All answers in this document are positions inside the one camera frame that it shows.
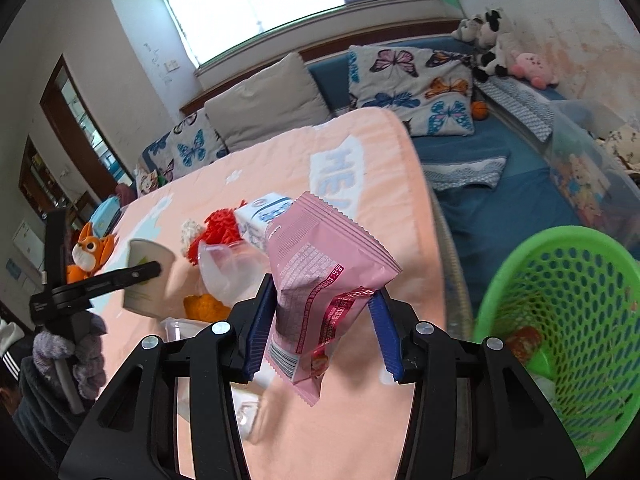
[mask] red yarn toy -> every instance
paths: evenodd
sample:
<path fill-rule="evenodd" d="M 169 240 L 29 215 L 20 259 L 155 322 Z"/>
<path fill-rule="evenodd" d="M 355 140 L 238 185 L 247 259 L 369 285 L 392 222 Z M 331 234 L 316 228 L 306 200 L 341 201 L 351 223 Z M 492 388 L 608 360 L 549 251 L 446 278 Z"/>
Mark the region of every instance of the red yarn toy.
<path fill-rule="evenodd" d="M 245 204 L 246 202 L 242 200 L 238 207 L 242 207 Z M 198 245 L 201 240 L 208 245 L 229 245 L 242 239 L 238 232 L 234 211 L 235 209 L 218 209 L 207 217 L 204 221 L 207 228 L 189 246 L 187 259 L 191 262 L 191 265 L 198 264 Z"/>

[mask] light switch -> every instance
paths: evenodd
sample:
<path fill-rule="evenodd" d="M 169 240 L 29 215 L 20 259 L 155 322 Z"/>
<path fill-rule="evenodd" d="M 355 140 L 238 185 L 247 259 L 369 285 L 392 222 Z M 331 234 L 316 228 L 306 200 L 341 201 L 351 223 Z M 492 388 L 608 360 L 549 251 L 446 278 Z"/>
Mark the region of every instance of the light switch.
<path fill-rule="evenodd" d="M 180 65 L 175 59 L 172 59 L 171 61 L 165 62 L 164 67 L 166 68 L 167 72 L 173 72 L 174 70 L 178 70 L 180 68 Z"/>

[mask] screw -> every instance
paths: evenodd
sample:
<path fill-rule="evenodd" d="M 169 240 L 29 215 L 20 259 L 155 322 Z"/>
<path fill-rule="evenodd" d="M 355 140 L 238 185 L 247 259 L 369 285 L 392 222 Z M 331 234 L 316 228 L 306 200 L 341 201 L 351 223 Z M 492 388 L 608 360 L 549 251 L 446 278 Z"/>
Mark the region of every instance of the screw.
<path fill-rule="evenodd" d="M 415 326 L 415 331 L 418 334 L 429 335 L 433 334 L 433 325 L 431 323 L 427 323 L 426 321 L 421 321 Z"/>
<path fill-rule="evenodd" d="M 159 342 L 160 340 L 158 339 L 157 336 L 148 335 L 142 340 L 142 343 L 140 344 L 142 345 L 142 348 L 144 348 L 145 350 L 151 350 L 152 348 L 155 348 L 156 346 L 158 346 Z"/>
<path fill-rule="evenodd" d="M 489 339 L 487 339 L 486 345 L 491 350 L 502 350 L 502 348 L 504 347 L 503 342 L 500 341 L 497 337 L 490 337 Z"/>
<path fill-rule="evenodd" d="M 211 331 L 214 334 L 226 334 L 229 330 L 231 330 L 231 325 L 226 321 L 219 321 L 211 325 Z"/>

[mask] pink bedsheet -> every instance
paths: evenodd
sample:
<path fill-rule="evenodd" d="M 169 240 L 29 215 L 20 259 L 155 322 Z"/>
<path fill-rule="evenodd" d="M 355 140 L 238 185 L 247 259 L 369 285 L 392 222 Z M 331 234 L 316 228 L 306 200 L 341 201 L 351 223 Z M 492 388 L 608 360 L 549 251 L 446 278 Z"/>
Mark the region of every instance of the pink bedsheet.
<path fill-rule="evenodd" d="M 130 204 L 118 224 L 119 242 L 106 270 L 125 264 L 127 239 L 148 237 L 180 250 L 180 226 L 212 211 L 275 191 L 292 198 L 310 190 L 370 231 L 403 268 L 388 286 L 420 319 L 445 326 L 442 268 L 430 198 L 404 126 L 379 108 L 356 110 L 327 124 L 281 134 L 165 186 Z M 198 269 L 181 256 L 166 301 L 182 316 Z M 95 303 L 108 377 L 149 333 L 151 319 L 122 309 L 122 292 Z M 263 397 L 244 452 L 253 480 L 388 480 L 395 477 L 413 387 L 383 384 L 378 342 L 368 310 L 341 340 L 320 401 L 310 408 L 276 378 Z M 183 474 L 193 476 L 188 424 L 178 417 Z"/>

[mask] paper cup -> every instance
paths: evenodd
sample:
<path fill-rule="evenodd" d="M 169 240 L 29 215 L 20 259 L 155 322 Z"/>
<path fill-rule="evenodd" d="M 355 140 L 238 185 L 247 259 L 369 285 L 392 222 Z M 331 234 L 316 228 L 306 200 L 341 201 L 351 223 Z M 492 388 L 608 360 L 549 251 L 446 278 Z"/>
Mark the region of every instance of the paper cup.
<path fill-rule="evenodd" d="M 164 300 L 164 292 L 171 267 L 174 265 L 175 254 L 166 247 L 149 240 L 134 238 L 129 241 L 127 267 L 152 261 L 158 262 L 162 267 L 160 276 L 125 288 L 122 306 L 142 316 L 164 319 L 171 315 Z"/>

